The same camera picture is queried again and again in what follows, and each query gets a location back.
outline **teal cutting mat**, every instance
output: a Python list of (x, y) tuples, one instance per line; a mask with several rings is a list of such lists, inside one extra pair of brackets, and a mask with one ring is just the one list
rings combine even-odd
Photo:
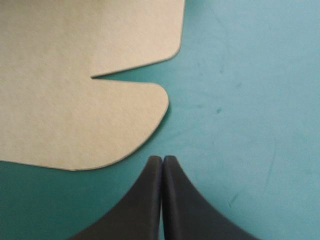
[(98, 170), (0, 162), (0, 239), (73, 235), (149, 155), (176, 155), (211, 204), (261, 239), (320, 239), (320, 1), (187, 0), (177, 56), (109, 78), (167, 90), (158, 130)]

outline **teal surface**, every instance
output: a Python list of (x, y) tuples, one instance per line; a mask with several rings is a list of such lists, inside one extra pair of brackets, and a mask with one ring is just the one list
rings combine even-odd
[(320, 239), (320, 1), (187, 0), (177, 56), (109, 78), (167, 90), (159, 129), (98, 170), (0, 162), (0, 239), (73, 235), (149, 155), (176, 155), (211, 204), (261, 239)]

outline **scuff mark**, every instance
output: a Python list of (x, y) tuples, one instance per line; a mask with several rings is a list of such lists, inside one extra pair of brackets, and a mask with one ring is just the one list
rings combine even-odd
[(215, 112), (216, 112), (216, 114), (219, 114), (219, 113), (221, 113), (222, 110), (223, 110), (222, 107), (219, 107)]
[(213, 18), (217, 21), (217, 23), (221, 26), (223, 32), (224, 32), (224, 40), (220, 40), (224, 44), (224, 52), (222, 55), (221, 63), (220, 63), (220, 69), (219, 72), (220, 74), (224, 74), (226, 70), (226, 64), (229, 60), (230, 56), (230, 42), (229, 42), (229, 31), (225, 24), (221, 21), (221, 19), (218, 17), (218, 15), (215, 13), (213, 8), (211, 7), (210, 4), (206, 4), (208, 9), (211, 11)]
[(274, 168), (275, 160), (276, 160), (276, 157), (277, 157), (277, 147), (278, 147), (277, 140), (274, 139), (273, 155), (272, 155), (272, 159), (271, 159), (270, 164), (269, 164), (269, 169), (268, 169), (268, 172), (267, 172), (267, 175), (266, 175), (266, 178), (265, 178), (265, 184), (264, 184), (263, 193), (267, 190), (267, 187), (269, 185), (271, 173), (272, 173), (272, 170)]
[(228, 202), (229, 208), (232, 208), (232, 205), (235, 203), (235, 201), (237, 200), (237, 198), (239, 197), (240, 192), (238, 192), (237, 194), (235, 194), (232, 199)]

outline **cardboard edge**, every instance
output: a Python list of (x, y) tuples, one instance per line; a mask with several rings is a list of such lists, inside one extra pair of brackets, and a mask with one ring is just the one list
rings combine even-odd
[(181, 26), (180, 26), (179, 42), (178, 42), (178, 44), (176, 46), (174, 46), (172, 48), (172, 52), (171, 52), (170, 55), (168, 55), (166, 57), (162, 57), (162, 58), (156, 59), (154, 61), (150, 61), (149, 63), (143, 63), (143, 64), (140, 64), (140, 65), (136, 65), (136, 66), (132, 66), (132, 67), (124, 68), (124, 69), (119, 69), (119, 70), (115, 70), (115, 71), (110, 71), (110, 72), (93, 74), (93, 75), (91, 75), (91, 78), (92, 79), (96, 79), (96, 78), (100, 78), (100, 77), (103, 77), (103, 76), (122, 73), (122, 72), (125, 72), (125, 71), (129, 71), (129, 70), (133, 70), (133, 69), (137, 69), (137, 68), (141, 68), (141, 67), (150, 66), (150, 65), (153, 65), (153, 64), (158, 64), (158, 63), (162, 63), (162, 62), (169, 61), (169, 60), (173, 59), (180, 52), (181, 45), (182, 45), (182, 37), (183, 37), (183, 30), (184, 30), (183, 26), (184, 26), (184, 18), (185, 18), (185, 8), (186, 8), (186, 1), (184, 1), (183, 8), (182, 8), (182, 19), (181, 19)]
[(103, 165), (98, 165), (95, 167), (87, 167), (87, 168), (75, 168), (70, 166), (70, 168), (62, 168), (62, 167), (54, 167), (54, 166), (46, 166), (46, 165), (36, 165), (36, 164), (31, 164), (31, 163), (22, 163), (22, 162), (18, 162), (18, 161), (14, 161), (14, 160), (3, 160), (0, 159), (0, 162), (4, 162), (4, 163), (12, 163), (12, 164), (20, 164), (20, 165), (27, 165), (27, 166), (33, 166), (33, 167), (38, 167), (38, 168), (47, 168), (47, 169), (57, 169), (57, 170), (64, 170), (64, 171), (71, 171), (71, 172), (75, 172), (75, 171), (87, 171), (87, 170), (96, 170), (96, 169), (101, 169), (107, 166), (111, 166), (113, 164), (116, 164), (118, 162), (120, 162), (121, 160), (127, 158), (128, 156), (130, 156), (131, 154), (133, 154), (135, 151), (137, 151), (140, 147), (142, 147), (147, 141), (148, 139), (154, 134), (154, 132), (156, 131), (156, 129), (159, 127), (161, 121), (163, 120), (164, 116), (166, 115), (167, 111), (168, 111), (168, 107), (169, 107), (169, 96), (167, 91), (158, 83), (154, 83), (154, 82), (128, 82), (128, 81), (118, 81), (118, 80), (110, 80), (110, 81), (115, 81), (115, 82), (124, 82), (124, 83), (130, 83), (130, 84), (145, 84), (145, 85), (153, 85), (156, 88), (159, 88), (160, 91), (162, 91), (162, 93), (164, 94), (164, 97), (166, 99), (166, 105), (164, 107), (164, 111), (163, 114), (159, 117), (158, 122), (155, 126), (155, 128), (150, 132), (150, 134), (144, 139), (144, 141), (142, 141), (140, 144), (137, 145), (137, 147), (135, 149), (133, 149), (132, 151), (128, 152), (126, 155), (124, 155), (123, 157), (107, 163), (107, 164), (103, 164)]

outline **beige cardboard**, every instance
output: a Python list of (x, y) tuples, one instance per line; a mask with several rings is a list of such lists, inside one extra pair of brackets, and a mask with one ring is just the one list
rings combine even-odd
[(94, 80), (172, 57), (182, 0), (0, 0), (0, 159), (94, 169), (136, 150), (168, 107), (154, 83)]

